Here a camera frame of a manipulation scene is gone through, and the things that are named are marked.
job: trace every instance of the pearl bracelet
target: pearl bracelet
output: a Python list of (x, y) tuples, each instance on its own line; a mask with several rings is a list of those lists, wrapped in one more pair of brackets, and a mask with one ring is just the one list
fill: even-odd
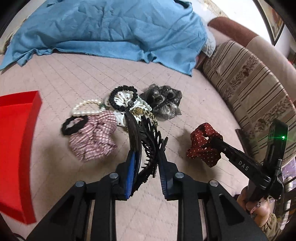
[[(97, 111), (78, 111), (78, 109), (86, 104), (97, 104), (98, 106), (101, 106), (99, 110)], [(98, 101), (97, 99), (91, 99), (91, 100), (83, 100), (79, 104), (77, 104), (71, 112), (72, 116), (85, 116), (85, 115), (98, 115), (102, 111), (106, 110), (105, 105), (102, 101)]]

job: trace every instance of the human hand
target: human hand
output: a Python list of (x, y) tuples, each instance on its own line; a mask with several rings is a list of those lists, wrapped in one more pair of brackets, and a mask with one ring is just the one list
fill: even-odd
[(269, 218), (270, 208), (268, 199), (262, 198), (260, 201), (256, 202), (246, 202), (248, 187), (245, 187), (241, 194), (237, 198), (239, 205), (246, 211), (250, 213), (255, 213), (256, 217), (254, 221), (261, 228)]

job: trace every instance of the plaid scrunchie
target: plaid scrunchie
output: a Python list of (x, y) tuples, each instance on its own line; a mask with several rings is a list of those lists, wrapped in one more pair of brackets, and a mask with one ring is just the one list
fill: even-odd
[(110, 137), (115, 132), (116, 125), (116, 117), (111, 110), (88, 116), (84, 127), (70, 136), (69, 146), (80, 161), (108, 156), (117, 148)]
[(187, 151), (187, 156), (194, 159), (201, 158), (209, 167), (213, 167), (221, 159), (221, 153), (210, 147), (209, 142), (213, 137), (223, 137), (213, 129), (209, 123), (203, 123), (191, 133), (192, 146)]

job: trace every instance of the black hair tie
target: black hair tie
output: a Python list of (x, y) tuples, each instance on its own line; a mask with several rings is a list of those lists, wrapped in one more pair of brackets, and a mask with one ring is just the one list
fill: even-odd
[[(120, 92), (120, 91), (132, 91), (133, 92), (133, 97), (132, 99), (128, 102), (128, 106), (125, 107), (125, 106), (120, 106), (118, 104), (115, 103), (114, 101), (114, 97), (115, 95)], [(138, 94), (137, 94), (138, 90), (135, 89), (133, 86), (127, 86), (127, 85), (123, 85), (123, 86), (119, 86), (117, 88), (115, 88), (110, 96), (109, 96), (109, 102), (110, 102), (110, 105), (115, 109), (115, 110), (118, 110), (120, 112), (125, 112), (125, 111), (129, 111), (135, 104), (135, 101), (136, 99), (138, 98)]]
[[(67, 125), (70, 124), (71, 121), (75, 120), (76, 118), (82, 118), (83, 120), (79, 121), (77, 124), (73, 125), (72, 127), (67, 128)], [(88, 117), (85, 116), (71, 116), (70, 118), (66, 119), (64, 124), (62, 125), (61, 131), (64, 136), (72, 135), (78, 132), (80, 129), (84, 127), (87, 123)]]

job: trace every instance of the striped floral cushion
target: striped floral cushion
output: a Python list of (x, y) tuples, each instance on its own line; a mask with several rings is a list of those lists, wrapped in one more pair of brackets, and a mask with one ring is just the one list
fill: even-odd
[(230, 40), (219, 45), (203, 71), (226, 102), (261, 162), (269, 126), (278, 118), (289, 126), (283, 165), (296, 155), (296, 109), (275, 75), (252, 52)]

